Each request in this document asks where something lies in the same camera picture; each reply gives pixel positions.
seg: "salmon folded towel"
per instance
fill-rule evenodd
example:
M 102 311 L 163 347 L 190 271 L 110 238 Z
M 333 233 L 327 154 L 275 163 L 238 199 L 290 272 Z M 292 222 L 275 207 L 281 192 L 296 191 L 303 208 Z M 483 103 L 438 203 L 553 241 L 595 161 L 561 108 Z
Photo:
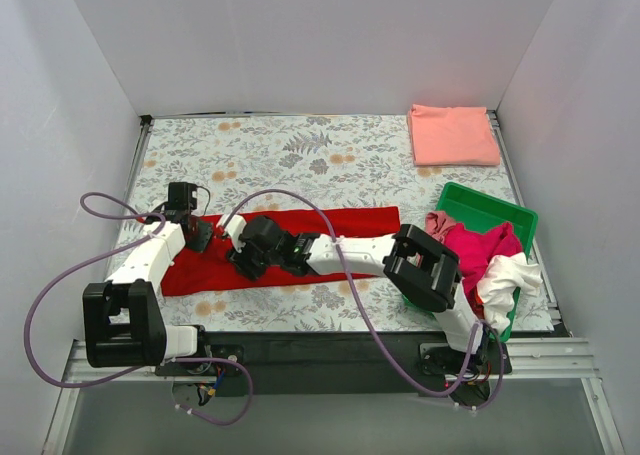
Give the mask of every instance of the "salmon folded towel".
M 400 230 L 398 207 L 338 208 L 324 210 L 336 234 L 345 237 L 380 237 Z M 324 221 L 313 210 L 284 210 L 280 212 L 253 212 L 242 216 L 247 222 L 260 215 L 266 215 L 280 228 L 297 235 L 301 232 L 328 233 Z M 215 225 L 220 215 L 202 218 Z M 271 267 L 255 282 L 236 272 L 231 262 L 225 259 L 230 242 L 213 239 L 203 253 L 182 250 L 175 258 L 162 279 L 162 293 L 165 297 L 177 297 L 209 290 L 235 290 L 238 288 L 275 287 L 284 285 L 304 285 L 308 283 L 346 280 L 344 273 L 331 275 L 308 275 L 296 277 L 279 267 Z M 354 278 L 370 275 L 354 274 Z
M 486 108 L 413 105 L 407 123 L 416 165 L 500 165 Z

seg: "red cloth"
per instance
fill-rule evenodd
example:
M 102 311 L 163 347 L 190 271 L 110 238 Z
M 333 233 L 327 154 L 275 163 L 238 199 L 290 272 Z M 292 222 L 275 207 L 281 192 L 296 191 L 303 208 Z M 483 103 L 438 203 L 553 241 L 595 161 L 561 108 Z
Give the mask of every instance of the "red cloth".
M 469 302 L 475 302 L 473 289 L 484 277 L 489 262 L 495 255 L 511 257 L 522 252 L 522 244 L 509 222 L 498 225 L 487 233 L 471 232 L 464 228 L 464 224 L 458 223 L 449 231 L 444 244 L 460 257 L 462 286 Z
M 333 224 L 336 234 L 345 237 L 379 237 L 400 229 L 397 207 L 340 208 L 325 210 L 324 213 Z M 255 212 L 243 214 L 243 217 L 248 222 L 259 215 L 266 215 L 294 235 L 301 232 L 329 233 L 320 215 L 313 210 Z M 213 222 L 214 225 L 219 219 L 220 215 L 204 217 L 205 221 Z M 164 296 L 176 297 L 208 290 L 324 283 L 346 278 L 343 273 L 295 277 L 278 267 L 271 267 L 262 277 L 252 282 L 237 273 L 235 267 L 221 256 L 226 244 L 221 247 L 220 242 L 212 240 L 203 253 L 182 250 L 162 280 Z M 357 275 L 358 278 L 369 276 Z

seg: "floral tablecloth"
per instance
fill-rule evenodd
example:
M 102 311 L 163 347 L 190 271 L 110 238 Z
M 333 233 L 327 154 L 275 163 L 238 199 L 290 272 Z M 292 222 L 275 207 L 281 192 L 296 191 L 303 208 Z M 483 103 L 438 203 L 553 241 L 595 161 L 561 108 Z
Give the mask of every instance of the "floral tablecloth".
M 404 116 L 252 116 L 155 120 L 141 171 L 129 200 L 148 211 L 166 198 L 171 181 L 211 191 L 208 214 L 229 211 L 245 196 L 285 188 L 322 208 L 396 205 L 403 223 L 424 226 L 445 183 L 455 181 L 514 201 L 504 165 L 416 168 Z M 206 195 L 199 195 L 199 210 Z M 246 211 L 303 208 L 284 195 L 252 200 Z M 122 227 L 118 243 L 140 236 L 140 225 Z M 111 268 L 126 255 L 114 257 Z M 384 279 L 357 282 L 378 330 L 438 330 L 428 314 L 407 307 Z M 202 292 L 162 298 L 165 323 L 226 331 L 364 331 L 346 282 Z M 521 296 L 514 330 L 548 331 L 544 293 Z

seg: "white cloth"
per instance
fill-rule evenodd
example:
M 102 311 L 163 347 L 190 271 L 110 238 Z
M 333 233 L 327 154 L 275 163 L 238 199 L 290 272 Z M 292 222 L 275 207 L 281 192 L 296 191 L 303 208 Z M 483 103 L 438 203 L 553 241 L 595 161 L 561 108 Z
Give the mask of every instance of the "white cloth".
M 527 265 L 523 252 L 512 257 L 496 255 L 477 285 L 485 320 L 502 334 L 509 326 L 507 314 L 514 307 L 513 291 L 520 287 L 521 294 L 535 296 L 540 285 L 540 266 L 537 263 Z

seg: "robotic arm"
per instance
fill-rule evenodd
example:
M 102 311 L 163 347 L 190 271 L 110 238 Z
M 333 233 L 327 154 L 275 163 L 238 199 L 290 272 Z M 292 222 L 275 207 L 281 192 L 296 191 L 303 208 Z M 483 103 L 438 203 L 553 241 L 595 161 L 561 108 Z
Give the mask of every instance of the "robotic arm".
M 165 325 L 156 300 L 160 282 L 180 250 L 202 252 L 211 241 L 212 225 L 192 214 L 196 188 L 171 183 L 169 200 L 163 204 L 168 222 L 164 229 L 136 248 L 105 282 L 85 289 L 87 358 L 93 367 L 157 366 L 175 357 L 207 356 L 202 327 Z M 158 224 L 145 223 L 148 233 Z M 249 223 L 239 215 L 223 216 L 218 225 L 233 245 L 228 260 L 250 280 L 271 266 L 300 277 L 343 271 L 327 235 L 292 235 L 264 216 Z M 462 290 L 454 252 L 413 225 L 382 237 L 341 237 L 337 243 L 352 272 L 387 277 L 412 304 L 434 313 L 452 349 L 467 351 L 477 318 Z M 129 322 L 112 323 L 111 317 L 123 308 L 129 310 Z M 472 353 L 481 339 L 478 331 Z

